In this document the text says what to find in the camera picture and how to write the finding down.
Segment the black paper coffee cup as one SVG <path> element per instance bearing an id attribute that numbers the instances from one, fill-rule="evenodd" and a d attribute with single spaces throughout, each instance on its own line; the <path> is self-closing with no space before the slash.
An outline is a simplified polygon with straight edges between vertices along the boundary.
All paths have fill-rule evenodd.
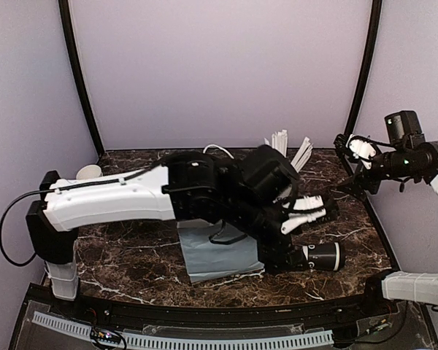
<path id="1" fill-rule="evenodd" d="M 310 244 L 301 250 L 310 269 L 318 271 L 340 271 L 345 266 L 345 248 L 340 242 Z"/>

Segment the white paper bag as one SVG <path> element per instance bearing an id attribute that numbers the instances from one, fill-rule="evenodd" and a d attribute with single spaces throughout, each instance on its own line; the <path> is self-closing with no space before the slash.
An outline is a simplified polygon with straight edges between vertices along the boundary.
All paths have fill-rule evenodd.
<path id="1" fill-rule="evenodd" d="M 225 222 L 202 219 L 177 223 L 180 247 L 191 283 L 259 271 L 256 240 Z"/>

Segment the stack of paper cups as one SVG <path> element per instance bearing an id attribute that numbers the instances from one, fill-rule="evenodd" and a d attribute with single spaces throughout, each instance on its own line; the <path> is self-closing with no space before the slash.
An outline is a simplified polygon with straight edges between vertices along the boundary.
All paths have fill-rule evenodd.
<path id="1" fill-rule="evenodd" d="M 101 168 L 90 164 L 81 168 L 76 174 L 76 180 L 96 179 L 103 176 Z"/>

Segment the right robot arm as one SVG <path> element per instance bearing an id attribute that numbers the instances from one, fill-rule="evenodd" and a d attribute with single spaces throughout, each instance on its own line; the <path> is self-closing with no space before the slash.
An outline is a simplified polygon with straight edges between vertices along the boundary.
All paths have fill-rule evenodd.
<path id="1" fill-rule="evenodd" d="M 384 180 L 425 182 L 438 195 L 438 141 L 427 141 L 416 112 L 402 110 L 384 119 L 388 142 L 367 136 L 339 134 L 334 140 L 338 155 L 355 163 L 353 175 L 338 190 L 364 202 L 377 194 Z M 374 316 L 387 300 L 406 300 L 438 308 L 438 273 L 385 270 L 366 280 L 358 310 Z"/>

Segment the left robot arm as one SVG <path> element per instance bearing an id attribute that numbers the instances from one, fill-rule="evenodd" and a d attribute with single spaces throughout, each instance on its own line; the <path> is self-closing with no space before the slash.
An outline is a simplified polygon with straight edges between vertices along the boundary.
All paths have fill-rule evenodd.
<path id="1" fill-rule="evenodd" d="M 46 174 L 31 192 L 26 225 L 34 254 L 45 261 L 53 295 L 73 318 L 88 312 L 78 294 L 74 243 L 82 226 L 136 219 L 225 222 L 253 237 L 258 259 L 271 271 L 307 266 L 292 244 L 286 222 L 296 197 L 278 195 L 299 175 L 280 152 L 261 145 L 242 159 L 176 152 L 142 170 L 96 179 L 67 180 Z"/>

